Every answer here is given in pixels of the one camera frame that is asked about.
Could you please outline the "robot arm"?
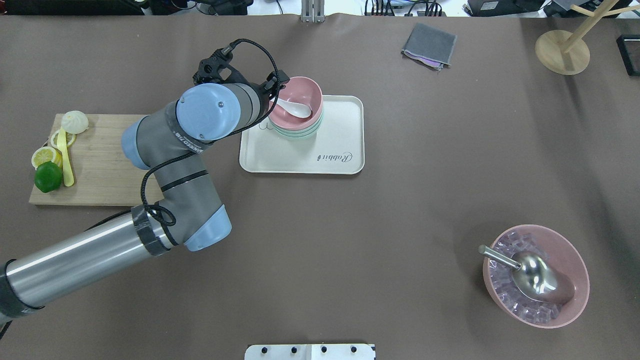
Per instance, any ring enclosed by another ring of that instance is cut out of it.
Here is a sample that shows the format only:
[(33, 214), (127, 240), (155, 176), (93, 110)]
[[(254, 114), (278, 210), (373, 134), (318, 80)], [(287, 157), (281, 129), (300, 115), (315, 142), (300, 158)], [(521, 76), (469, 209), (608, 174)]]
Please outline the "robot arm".
[(197, 252), (232, 230), (201, 153), (215, 141), (262, 121), (288, 76), (263, 84), (233, 74), (201, 81), (164, 109), (140, 118), (121, 137), (124, 155), (153, 174), (163, 199), (140, 204), (73, 237), (1, 268), (1, 323), (183, 245)]

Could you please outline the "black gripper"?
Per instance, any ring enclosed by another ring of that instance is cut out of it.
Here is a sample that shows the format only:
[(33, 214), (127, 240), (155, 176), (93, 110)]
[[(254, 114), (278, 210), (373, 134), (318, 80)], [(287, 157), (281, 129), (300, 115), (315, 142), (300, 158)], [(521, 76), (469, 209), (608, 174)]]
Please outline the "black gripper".
[(253, 113), (267, 113), (275, 93), (279, 93), (289, 81), (290, 77), (285, 71), (272, 71), (265, 82), (261, 84), (250, 82), (250, 88), (255, 93), (255, 96), (251, 97)]

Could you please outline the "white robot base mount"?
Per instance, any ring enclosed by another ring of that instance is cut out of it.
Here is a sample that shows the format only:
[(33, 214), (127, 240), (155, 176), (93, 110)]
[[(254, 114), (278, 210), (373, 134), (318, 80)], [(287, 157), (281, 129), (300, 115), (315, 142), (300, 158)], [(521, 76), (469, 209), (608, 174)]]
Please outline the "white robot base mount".
[(374, 344), (306, 343), (254, 344), (247, 347), (245, 360), (375, 360)]

